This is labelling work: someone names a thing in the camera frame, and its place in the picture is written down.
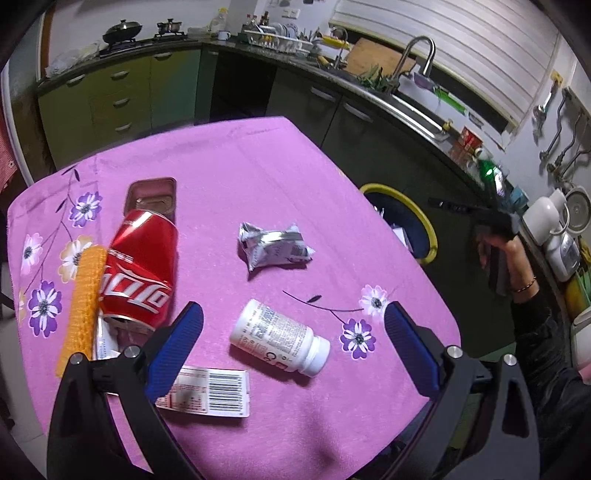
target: person's hand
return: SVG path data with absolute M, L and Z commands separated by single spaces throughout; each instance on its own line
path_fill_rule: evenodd
M 539 292 L 540 286 L 537 281 L 535 281 L 528 289 L 516 292 L 517 290 L 527 287 L 527 285 L 529 285 L 534 279 L 534 272 L 531 269 L 530 261 L 527 259 L 525 248 L 518 236 L 509 241 L 496 235 L 479 238 L 478 253 L 480 255 L 480 264 L 483 268 L 486 266 L 488 260 L 486 256 L 486 244 L 500 248 L 505 252 L 507 257 L 507 267 L 509 269 L 509 280 L 511 282 L 511 288 L 514 291 L 514 302 L 523 303 Z

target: bottle label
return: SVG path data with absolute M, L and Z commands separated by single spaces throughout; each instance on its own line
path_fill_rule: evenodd
M 287 369 L 300 353 L 306 330 L 305 325 L 259 304 L 240 332 L 237 346 L 271 365 Z

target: wall socket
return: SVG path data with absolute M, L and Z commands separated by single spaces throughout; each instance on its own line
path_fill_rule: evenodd
M 281 12 L 283 18 L 292 18 L 296 20 L 300 16 L 299 8 L 284 8 Z

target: cooking pot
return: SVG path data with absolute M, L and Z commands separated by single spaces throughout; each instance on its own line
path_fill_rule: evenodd
M 103 35 L 103 41 L 109 45 L 125 40 L 131 40 L 142 30 L 142 25 L 137 22 L 121 20 L 121 23 L 113 25 Z
M 167 22 L 157 23 L 158 34 L 164 35 L 166 33 L 177 33 L 181 29 L 183 22 L 173 22 L 172 18 L 169 18 Z

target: bracelet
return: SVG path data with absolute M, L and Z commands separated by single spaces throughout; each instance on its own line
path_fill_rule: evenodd
M 513 290 L 513 293 L 521 293 L 522 291 L 525 291 L 525 290 L 527 290 L 528 288 L 530 288 L 530 287 L 531 287 L 531 286 L 534 284 L 534 282 L 535 282 L 535 275 L 534 275 L 534 278 L 533 278 L 533 280 L 530 282 L 530 284 L 529 284 L 529 285 L 527 285 L 527 286 L 525 286 L 525 287 L 523 287 L 523 288 L 520 288 L 519 290 Z

